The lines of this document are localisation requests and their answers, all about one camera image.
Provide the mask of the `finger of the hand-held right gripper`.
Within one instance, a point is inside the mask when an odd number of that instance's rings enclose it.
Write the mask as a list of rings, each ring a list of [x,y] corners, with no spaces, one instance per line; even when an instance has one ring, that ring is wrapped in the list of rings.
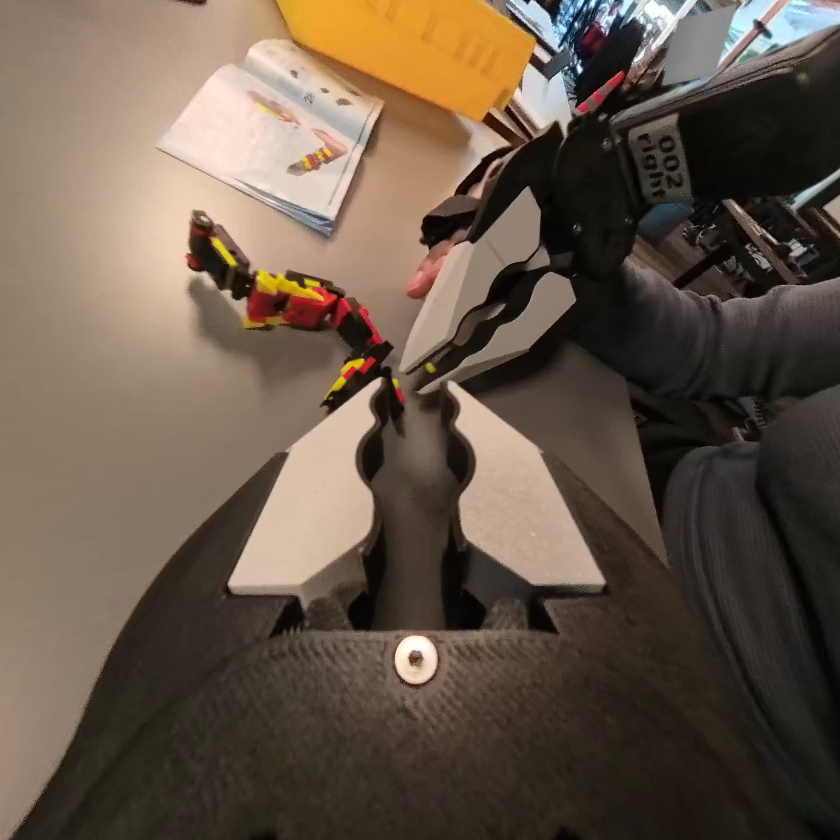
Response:
[[[541,221],[537,199],[524,189],[485,232],[470,233],[448,252],[408,336],[399,372],[419,375],[429,357],[465,337],[459,327],[467,315],[504,301],[525,272],[550,269]]]
[[[504,301],[471,312],[458,331],[465,337],[431,356],[437,372],[422,372],[416,392],[431,394],[444,382],[464,382],[526,354],[575,303],[571,280],[551,269],[525,272]]]

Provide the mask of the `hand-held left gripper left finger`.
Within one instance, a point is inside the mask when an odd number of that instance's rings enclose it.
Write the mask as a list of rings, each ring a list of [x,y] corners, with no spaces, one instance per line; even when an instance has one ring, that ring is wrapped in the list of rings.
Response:
[[[227,581],[233,595],[372,593],[380,518],[371,488],[387,409],[385,382],[365,386],[285,452]]]

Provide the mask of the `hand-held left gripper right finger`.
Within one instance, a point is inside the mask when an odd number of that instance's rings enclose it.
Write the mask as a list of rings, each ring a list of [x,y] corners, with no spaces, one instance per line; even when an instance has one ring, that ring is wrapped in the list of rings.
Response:
[[[456,536],[478,601],[598,595],[606,580],[542,450],[456,383],[448,431],[465,448]]]

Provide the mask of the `black red yellow lego model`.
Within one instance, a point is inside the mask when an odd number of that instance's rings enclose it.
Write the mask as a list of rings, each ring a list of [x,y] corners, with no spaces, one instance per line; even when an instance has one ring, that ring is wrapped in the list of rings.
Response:
[[[191,214],[187,266],[208,275],[219,291],[245,303],[245,329],[269,331],[289,327],[305,332],[331,331],[344,342],[348,355],[321,402],[336,412],[368,384],[383,380],[392,419],[404,413],[404,396],[387,360],[393,346],[383,340],[368,309],[331,281],[307,272],[272,274],[253,268],[228,231],[204,211]]]

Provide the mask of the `yellow plastic bin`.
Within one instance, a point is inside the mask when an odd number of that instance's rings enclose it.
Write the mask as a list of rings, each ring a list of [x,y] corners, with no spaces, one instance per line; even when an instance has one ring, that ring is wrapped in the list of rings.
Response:
[[[503,110],[536,46],[482,1],[277,1],[301,46],[475,122]]]

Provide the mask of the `person's right forearm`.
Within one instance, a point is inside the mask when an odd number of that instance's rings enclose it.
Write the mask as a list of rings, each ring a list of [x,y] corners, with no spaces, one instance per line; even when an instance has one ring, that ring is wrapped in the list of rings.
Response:
[[[839,384],[838,279],[722,301],[627,260],[572,285],[577,343],[653,394],[773,400]]]

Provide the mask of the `orange traffic cone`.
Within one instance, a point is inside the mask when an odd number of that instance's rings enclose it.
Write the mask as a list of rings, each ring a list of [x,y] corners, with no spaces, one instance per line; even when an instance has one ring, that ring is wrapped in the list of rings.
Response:
[[[575,110],[575,115],[578,117],[583,117],[587,114],[593,114],[597,110],[599,110],[605,103],[605,101],[613,94],[613,92],[619,89],[625,78],[626,72],[621,70],[617,72],[614,76],[608,79],[605,83],[603,83],[600,87],[595,89],[593,93],[580,102],[577,105]]]

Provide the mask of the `open instruction booklet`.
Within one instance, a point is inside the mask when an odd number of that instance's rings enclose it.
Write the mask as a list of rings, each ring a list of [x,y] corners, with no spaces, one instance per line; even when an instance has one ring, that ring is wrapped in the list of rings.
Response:
[[[328,237],[383,105],[270,38],[217,70],[157,148]]]

